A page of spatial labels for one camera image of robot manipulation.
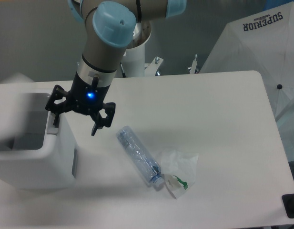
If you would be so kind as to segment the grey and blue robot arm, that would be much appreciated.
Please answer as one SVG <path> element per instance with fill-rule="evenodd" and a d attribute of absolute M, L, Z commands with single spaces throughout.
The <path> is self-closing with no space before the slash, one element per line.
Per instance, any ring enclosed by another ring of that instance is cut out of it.
<path fill-rule="evenodd" d="M 45 106 L 54 115 L 53 125 L 62 113 L 74 111 L 92 118 L 91 135 L 110 127 L 116 104 L 104 99 L 136 24 L 182 14 L 186 5 L 185 0 L 71 0 L 74 15 L 84 22 L 87 41 L 71 89 L 54 86 Z"/>

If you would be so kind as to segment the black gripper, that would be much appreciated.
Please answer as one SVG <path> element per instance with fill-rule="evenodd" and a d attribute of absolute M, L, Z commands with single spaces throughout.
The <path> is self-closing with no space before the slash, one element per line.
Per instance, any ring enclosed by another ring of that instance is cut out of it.
<path fill-rule="evenodd" d="M 116 103 L 103 103 L 108 90 L 109 86 L 93 88 L 76 73 L 70 91 L 65 91 L 60 85 L 54 86 L 45 109 L 54 114 L 54 126 L 58 125 L 60 114 L 71 110 L 83 115 L 91 114 L 94 121 L 91 135 L 95 136 L 97 130 L 111 126 L 115 115 Z"/>

